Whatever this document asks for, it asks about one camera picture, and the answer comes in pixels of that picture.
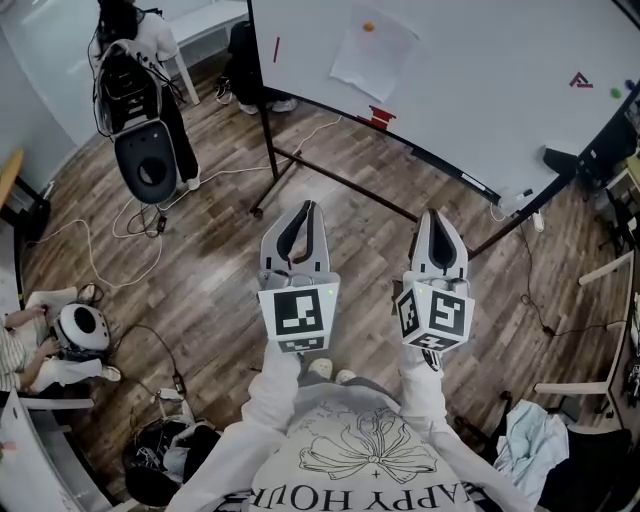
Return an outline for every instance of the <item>red marker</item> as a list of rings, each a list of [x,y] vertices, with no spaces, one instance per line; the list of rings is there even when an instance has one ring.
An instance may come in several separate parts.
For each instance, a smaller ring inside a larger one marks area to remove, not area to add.
[[[276,63],[276,59],[278,58],[278,48],[280,48],[280,36],[276,39],[276,50],[273,52],[273,63]]]

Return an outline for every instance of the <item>white cable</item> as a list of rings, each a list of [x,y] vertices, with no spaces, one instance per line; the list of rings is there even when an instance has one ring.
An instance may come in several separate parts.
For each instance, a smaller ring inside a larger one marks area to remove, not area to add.
[[[342,116],[339,116],[338,119],[336,119],[335,121],[328,123],[328,124],[324,124],[322,126],[318,126],[315,130],[313,130],[313,132],[311,133],[311,135],[309,135],[307,138],[303,139],[302,142],[300,144],[298,144],[298,147],[295,149],[295,151],[293,152],[293,154],[297,153],[300,148],[302,147],[302,145],[307,142],[308,140],[310,140],[316,133],[318,133],[320,130],[322,130],[323,128],[328,128],[329,126],[333,126],[334,124],[338,124],[340,121],[342,121]],[[288,158],[283,158],[282,160],[279,160],[278,162],[276,162],[276,165],[281,165],[284,162],[286,162],[287,160],[289,160]],[[271,166],[269,165],[263,165],[261,167],[250,167],[249,169],[238,169],[235,171],[218,171],[217,173],[215,173],[213,176],[209,176],[206,180],[204,180],[201,185],[204,185],[205,183],[207,183],[208,181],[211,181],[213,178],[215,178],[216,176],[219,176],[220,174],[238,174],[241,172],[247,172],[247,171],[264,171],[266,169],[271,169]],[[191,190],[187,190],[186,192],[184,192],[180,197],[178,197],[178,199],[176,199],[175,201],[173,201],[169,206],[167,206],[166,208],[162,208],[161,206],[159,207],[160,211],[162,212],[166,212],[167,210],[173,208],[177,203],[179,203],[180,201],[182,201],[182,199],[184,199],[184,197],[189,194],[189,192],[191,192]]]
[[[338,119],[336,121],[333,121],[332,123],[328,123],[325,124],[323,126],[319,126],[318,128],[316,128],[313,133],[311,133],[311,135],[309,135],[306,139],[303,139],[303,141],[298,144],[298,147],[296,148],[296,150],[294,151],[294,153],[296,153],[301,147],[302,145],[307,142],[309,139],[311,139],[316,133],[318,133],[318,131],[322,130],[323,128],[327,128],[329,126],[333,126],[334,124],[338,124],[340,121],[342,120],[342,116],[338,117]],[[283,162],[286,162],[288,160],[288,158],[285,158],[283,160],[280,160],[277,164],[280,165]],[[216,176],[219,176],[220,174],[237,174],[240,172],[247,172],[247,171],[261,171],[261,170],[265,170],[265,169],[270,169],[269,166],[262,166],[262,167],[251,167],[249,169],[238,169],[236,171],[219,171],[217,173],[215,173],[213,176],[208,177],[206,180],[204,180],[202,182],[202,184],[204,185],[205,183],[207,183],[208,181],[211,181],[213,178],[215,178]],[[170,209],[173,205],[175,205],[178,201],[180,201],[182,198],[184,198],[189,192],[191,192],[191,190],[187,190],[184,194],[182,194],[178,199],[176,199],[175,201],[173,201],[168,207],[166,208],[160,208],[160,211],[166,212],[168,209]],[[149,232],[147,231],[146,233],[144,231],[140,232],[140,233],[129,233],[127,235],[119,235],[116,233],[116,225],[118,223],[118,221],[120,220],[120,218],[122,217],[122,215],[124,214],[125,210],[127,209],[127,207],[133,202],[134,198],[132,197],[131,199],[129,199],[129,201],[127,201],[127,204],[124,205],[124,208],[120,211],[120,213],[118,214],[118,216],[115,218],[115,220],[113,221],[113,225],[111,226],[111,233],[113,234],[113,236],[115,238],[118,239],[123,239],[123,238],[132,238],[134,236],[140,236],[140,235],[146,235],[148,233],[154,233],[153,231]],[[156,266],[158,265],[158,263],[160,262],[160,258],[162,256],[162,236],[156,231],[155,233],[158,235],[157,238],[160,241],[160,250],[158,251],[158,257],[156,258],[156,261],[153,263],[153,265],[151,265],[151,267],[149,267],[149,269],[147,269],[140,277],[138,277],[138,279],[134,280],[134,281],[130,281],[128,283],[122,283],[122,284],[113,284],[110,283],[109,281],[107,281],[106,279],[104,279],[103,277],[100,276],[100,273],[98,272],[98,269],[96,268],[96,265],[93,261],[93,247],[91,245],[91,229],[89,228],[89,224],[87,224],[87,222],[83,219],[74,219],[71,222],[69,222],[68,224],[65,224],[64,226],[62,226],[59,230],[53,232],[52,234],[50,234],[48,237],[43,238],[37,242],[32,242],[34,244],[42,244],[44,242],[47,242],[49,240],[51,240],[54,236],[58,235],[59,233],[61,233],[62,231],[64,231],[65,229],[67,229],[69,226],[71,226],[72,224],[75,223],[81,223],[86,229],[87,229],[87,243],[89,245],[89,261],[91,262],[91,268],[93,269],[93,271],[96,274],[96,277],[102,281],[104,284],[106,284],[107,286],[113,288],[114,290],[118,290],[120,288],[124,288],[126,286],[131,286],[134,284],[139,283],[140,281],[142,281],[145,277],[147,277],[149,275],[149,273],[156,268]]]
[[[491,213],[491,217],[493,217],[493,220],[495,220],[496,222],[502,222],[504,219],[507,218],[507,216],[504,213],[502,214],[501,219],[496,218],[495,213],[493,213],[493,203],[491,202],[489,203],[489,213]]]
[[[218,103],[220,103],[220,105],[228,105],[229,103],[231,103],[233,101],[233,93],[231,91],[229,91],[229,101],[222,101],[222,98],[225,97],[227,93],[224,93],[222,96],[218,97],[216,96],[216,101]]]
[[[86,221],[84,221],[82,219],[74,219],[71,222],[69,222],[68,224],[65,224],[64,226],[62,226],[58,231],[50,234],[48,237],[43,238],[42,240],[39,240],[38,242],[32,242],[32,243],[42,244],[42,243],[44,243],[44,242],[46,242],[48,240],[51,240],[54,236],[59,234],[61,231],[67,229],[72,224],[75,224],[76,222],[80,222],[81,224],[84,225],[85,228],[87,228],[87,242],[88,242],[88,245],[89,245],[89,261],[91,262],[91,268],[93,268],[93,271],[95,272],[96,277],[100,281],[102,281],[104,284],[106,284],[106,285],[110,286],[111,288],[113,288],[114,290],[117,290],[119,288],[124,288],[125,286],[131,286],[133,284],[139,283],[140,281],[142,281],[145,277],[147,277],[149,275],[149,272],[151,272],[156,267],[158,262],[160,261],[160,257],[162,256],[162,237],[161,236],[158,237],[158,239],[160,240],[160,250],[158,251],[158,257],[156,258],[156,261],[153,263],[153,265],[151,265],[151,267],[144,274],[142,274],[140,277],[138,277],[138,279],[136,279],[135,281],[131,281],[131,282],[128,282],[128,283],[122,283],[122,284],[110,283],[109,281],[107,281],[106,279],[104,279],[103,277],[100,276],[100,274],[98,272],[98,269],[96,268],[96,265],[95,265],[95,263],[93,261],[93,247],[91,246],[91,230],[89,229],[89,224],[87,224]]]

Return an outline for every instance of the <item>flower graphic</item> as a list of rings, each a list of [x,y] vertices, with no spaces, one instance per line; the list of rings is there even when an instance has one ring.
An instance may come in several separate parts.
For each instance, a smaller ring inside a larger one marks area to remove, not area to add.
[[[342,431],[342,442],[324,436],[315,438],[300,452],[300,468],[339,480],[375,464],[399,484],[413,480],[418,473],[436,471],[436,459],[424,446],[406,447],[411,434],[391,410],[360,414],[355,423],[355,429],[349,424]]]

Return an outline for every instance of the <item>white sweatshirt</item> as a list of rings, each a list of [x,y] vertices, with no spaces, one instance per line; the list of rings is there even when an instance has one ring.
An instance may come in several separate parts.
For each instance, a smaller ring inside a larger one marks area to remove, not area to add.
[[[298,358],[268,343],[243,420],[225,430],[167,512],[229,510],[243,492],[250,511],[533,510],[447,425],[442,372],[403,350],[398,407],[361,386],[298,389]]]

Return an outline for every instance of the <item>paper sheet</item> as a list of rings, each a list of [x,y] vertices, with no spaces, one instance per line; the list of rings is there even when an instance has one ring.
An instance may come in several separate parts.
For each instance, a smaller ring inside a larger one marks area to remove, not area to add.
[[[417,36],[401,23],[355,3],[330,76],[384,102],[395,89],[417,42]]]

